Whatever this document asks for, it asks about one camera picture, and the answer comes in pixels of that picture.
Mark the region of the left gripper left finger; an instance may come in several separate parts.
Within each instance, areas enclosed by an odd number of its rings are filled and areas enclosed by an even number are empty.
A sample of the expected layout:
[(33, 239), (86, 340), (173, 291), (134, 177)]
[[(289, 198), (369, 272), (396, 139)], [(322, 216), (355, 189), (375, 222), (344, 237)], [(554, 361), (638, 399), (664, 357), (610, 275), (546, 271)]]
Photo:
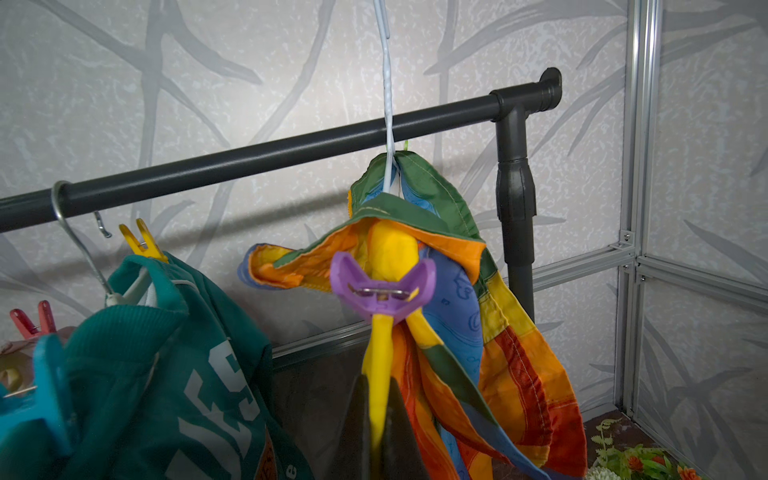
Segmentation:
[(368, 480), (370, 478), (369, 385), (366, 376), (360, 374), (353, 384), (325, 479)]

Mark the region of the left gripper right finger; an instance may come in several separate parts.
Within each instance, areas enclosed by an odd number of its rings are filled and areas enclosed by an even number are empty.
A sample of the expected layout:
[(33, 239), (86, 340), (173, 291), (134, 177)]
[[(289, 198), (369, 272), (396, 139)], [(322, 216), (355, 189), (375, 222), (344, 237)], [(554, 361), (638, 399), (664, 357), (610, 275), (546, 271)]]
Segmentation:
[(381, 479), (428, 480), (397, 381), (391, 377), (381, 443)]

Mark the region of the rainbow striped jacket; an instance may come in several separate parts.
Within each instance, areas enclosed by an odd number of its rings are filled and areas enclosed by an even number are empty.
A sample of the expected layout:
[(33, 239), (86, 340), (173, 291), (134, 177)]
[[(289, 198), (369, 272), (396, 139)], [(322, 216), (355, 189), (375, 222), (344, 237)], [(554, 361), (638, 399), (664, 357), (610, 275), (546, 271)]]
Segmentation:
[(432, 299), (390, 329), (392, 392), (415, 446), (395, 479), (489, 479), (494, 461), (532, 479), (582, 479), (587, 441), (568, 375), (504, 283), (469, 207), (427, 160), (377, 156), (348, 192), (349, 218), (310, 246), (257, 244), (238, 269), (262, 289), (329, 291), (333, 256), (395, 282), (436, 267)]

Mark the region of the purple clothespin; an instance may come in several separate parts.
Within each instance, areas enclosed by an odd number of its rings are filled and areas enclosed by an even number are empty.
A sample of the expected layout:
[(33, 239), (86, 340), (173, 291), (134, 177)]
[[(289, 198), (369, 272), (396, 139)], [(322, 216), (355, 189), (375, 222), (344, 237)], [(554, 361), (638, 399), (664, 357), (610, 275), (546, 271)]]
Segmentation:
[(351, 254), (337, 252), (329, 278), (332, 292), (364, 319), (385, 315), (398, 323), (431, 301), (437, 272), (434, 261), (424, 259), (399, 281), (373, 280)]

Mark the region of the white hanger of rainbow jacket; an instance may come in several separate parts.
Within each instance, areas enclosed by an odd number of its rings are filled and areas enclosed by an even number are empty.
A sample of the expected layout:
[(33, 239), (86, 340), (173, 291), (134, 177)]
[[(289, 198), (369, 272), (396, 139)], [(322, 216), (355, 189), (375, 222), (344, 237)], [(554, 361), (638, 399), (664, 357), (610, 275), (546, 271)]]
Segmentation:
[(395, 155), (395, 140), (393, 132), (393, 97), (392, 97), (392, 69), (389, 49), (390, 28), (384, 0), (373, 0), (375, 16), (382, 49), (382, 80), (384, 121), (386, 129), (386, 160), (383, 175), (382, 191), (391, 191), (393, 179), (393, 164)]

